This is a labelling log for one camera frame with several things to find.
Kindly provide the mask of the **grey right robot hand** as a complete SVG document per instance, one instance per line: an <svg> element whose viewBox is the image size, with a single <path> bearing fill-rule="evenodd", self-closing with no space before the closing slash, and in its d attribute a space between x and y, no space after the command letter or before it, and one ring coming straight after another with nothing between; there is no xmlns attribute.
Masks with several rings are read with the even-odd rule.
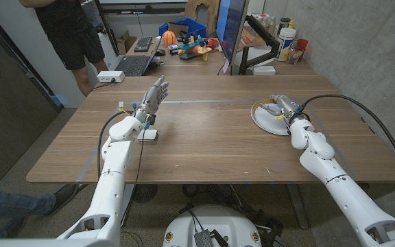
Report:
<svg viewBox="0 0 395 247"><path fill-rule="evenodd" d="M286 120L290 120L302 107L288 98L286 95L270 95L270 99L276 102L276 106L268 106L260 103L259 106L273 116L283 115Z"/></svg>

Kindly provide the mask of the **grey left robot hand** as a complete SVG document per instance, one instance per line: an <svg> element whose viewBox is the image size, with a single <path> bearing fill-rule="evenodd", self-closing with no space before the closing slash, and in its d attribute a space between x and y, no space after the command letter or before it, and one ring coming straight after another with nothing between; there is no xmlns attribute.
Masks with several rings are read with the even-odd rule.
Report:
<svg viewBox="0 0 395 247"><path fill-rule="evenodd" d="M161 75L142 96L140 103L134 112L134 117L137 118L141 123L144 123L147 121L149 116L155 114L160 103L168 95L168 86L169 83L165 81L165 76Z"/></svg>

